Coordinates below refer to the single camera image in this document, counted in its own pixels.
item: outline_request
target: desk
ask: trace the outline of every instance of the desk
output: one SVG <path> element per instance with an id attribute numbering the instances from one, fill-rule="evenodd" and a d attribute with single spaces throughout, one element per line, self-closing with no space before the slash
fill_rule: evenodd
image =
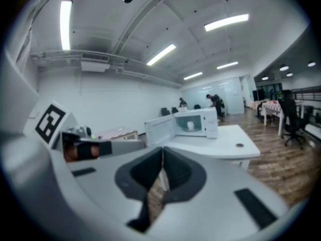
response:
<path id="1" fill-rule="evenodd" d="M 129 140 L 138 139 L 138 133 L 136 130 L 128 127 L 119 127 L 112 130 L 107 130 L 98 134 L 96 137 L 101 137 L 103 140 Z"/>
<path id="2" fill-rule="evenodd" d="M 257 107 L 259 106 L 260 103 L 262 102 L 266 102 L 269 101 L 269 99 L 265 99 L 265 100 L 260 100 L 260 101 L 251 101 L 250 102 L 250 108 L 253 110 L 257 110 Z"/>
<path id="3" fill-rule="evenodd" d="M 303 113 L 304 113 L 303 102 L 297 101 L 296 104 L 301 105 L 300 117 L 303 118 Z M 262 112 L 264 115 L 264 126 L 266 126 L 266 116 L 268 114 L 272 114 L 272 115 L 280 118 L 278 135 L 279 136 L 282 135 L 284 113 L 282 111 L 282 108 L 281 108 L 279 102 L 278 101 L 268 101 L 268 102 L 263 103 Z"/>
<path id="4" fill-rule="evenodd" d="M 260 150 L 238 125 L 219 126 L 217 139 L 175 136 L 164 146 L 229 161 L 244 170 L 248 169 L 251 158 L 261 155 Z M 169 187 L 163 173 L 159 178 L 163 190 L 167 191 Z"/>

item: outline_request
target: fluorescent light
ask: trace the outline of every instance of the fluorescent light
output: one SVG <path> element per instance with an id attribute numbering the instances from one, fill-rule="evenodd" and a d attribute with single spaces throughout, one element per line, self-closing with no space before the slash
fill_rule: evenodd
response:
<path id="1" fill-rule="evenodd" d="M 234 16 L 234 17 L 225 18 L 225 19 L 222 19 L 222 20 L 219 20 L 216 22 L 208 23 L 204 27 L 205 27 L 206 31 L 210 31 L 210 30 L 217 29 L 217 28 L 225 26 L 225 25 L 232 24 L 232 23 L 245 22 L 248 19 L 249 19 L 248 14 L 242 14 L 242 15 L 238 15 L 238 16 Z"/>
<path id="2" fill-rule="evenodd" d="M 60 37 L 63 50 L 70 50 L 69 25 L 71 1 L 62 1 L 60 5 Z"/>
<path id="3" fill-rule="evenodd" d="M 147 62 L 147 65 L 151 66 L 155 62 L 157 62 L 161 57 L 165 56 L 168 54 L 171 50 L 175 49 L 176 46 L 171 44 L 170 46 L 166 47 L 164 50 L 162 50 L 159 54 L 157 54 L 154 58 L 152 58 L 149 62 Z"/>
<path id="4" fill-rule="evenodd" d="M 226 68 L 226 67 L 230 67 L 230 66 L 233 66 L 233 65 L 236 65 L 236 64 L 239 64 L 239 62 L 231 62 L 231 63 L 228 63 L 228 64 L 225 64 L 225 65 L 222 65 L 222 66 L 219 66 L 217 67 L 217 69 L 223 69 L 223 68 Z"/>
<path id="5" fill-rule="evenodd" d="M 202 74 L 203 74 L 202 72 L 199 72 L 199 73 L 196 73 L 196 74 L 193 74 L 191 76 L 188 76 L 188 77 L 184 78 L 184 80 L 187 80 L 187 79 L 190 79 L 190 78 L 194 78 L 194 77 L 202 75 Z"/>
<path id="6" fill-rule="evenodd" d="M 313 66 L 315 66 L 315 65 L 316 65 L 315 62 L 309 62 L 309 64 L 308 64 L 309 67 L 313 67 Z"/>

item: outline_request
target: black rubber pad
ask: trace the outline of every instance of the black rubber pad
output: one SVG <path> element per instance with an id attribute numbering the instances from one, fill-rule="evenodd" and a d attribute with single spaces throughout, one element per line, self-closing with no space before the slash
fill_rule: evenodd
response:
<path id="1" fill-rule="evenodd" d="M 83 175 L 87 175 L 90 173 L 95 172 L 96 170 L 92 167 L 90 168 L 85 168 L 85 169 L 81 169 L 81 170 L 76 170 L 76 171 L 72 171 L 71 173 L 74 175 L 74 177 L 79 177 L 79 176 L 83 176 Z"/>
<path id="2" fill-rule="evenodd" d="M 248 188 L 234 193 L 261 229 L 277 220 L 274 214 Z"/>

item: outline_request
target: person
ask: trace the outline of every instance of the person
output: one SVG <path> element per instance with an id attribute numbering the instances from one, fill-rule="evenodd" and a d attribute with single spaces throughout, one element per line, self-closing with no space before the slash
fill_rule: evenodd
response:
<path id="1" fill-rule="evenodd" d="M 213 104 L 211 107 L 216 108 L 218 121 L 222 122 L 223 117 L 222 117 L 222 109 L 221 108 L 225 108 L 223 100 L 217 94 L 215 94 L 214 96 L 207 94 L 206 99 L 210 99 L 212 101 Z"/>
<path id="2" fill-rule="evenodd" d="M 187 107 L 187 103 L 182 98 L 180 98 L 180 101 L 180 107 Z"/>

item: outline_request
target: white desk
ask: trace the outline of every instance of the white desk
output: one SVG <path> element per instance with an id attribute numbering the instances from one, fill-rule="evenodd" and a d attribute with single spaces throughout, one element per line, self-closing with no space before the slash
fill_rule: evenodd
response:
<path id="1" fill-rule="evenodd" d="M 244 170 L 248 169 L 251 158 L 259 157 L 261 154 L 253 141 L 238 125 L 219 126 L 217 139 L 175 136 L 164 146 L 230 161 Z M 160 174 L 159 177 L 163 189 L 167 191 L 168 185 L 163 175 Z"/>
<path id="2" fill-rule="evenodd" d="M 300 115 L 300 117 L 303 118 L 303 113 L 304 113 L 303 102 L 302 101 L 297 101 L 296 104 L 297 105 L 301 105 L 301 115 Z M 280 118 L 278 135 L 279 136 L 282 135 L 284 113 L 282 111 L 282 108 L 281 108 L 279 102 L 278 101 L 265 102 L 262 105 L 262 112 L 263 112 L 263 115 L 264 115 L 264 126 L 266 126 L 266 116 L 268 114 L 272 114 L 272 115 L 277 116 L 277 117 Z"/>

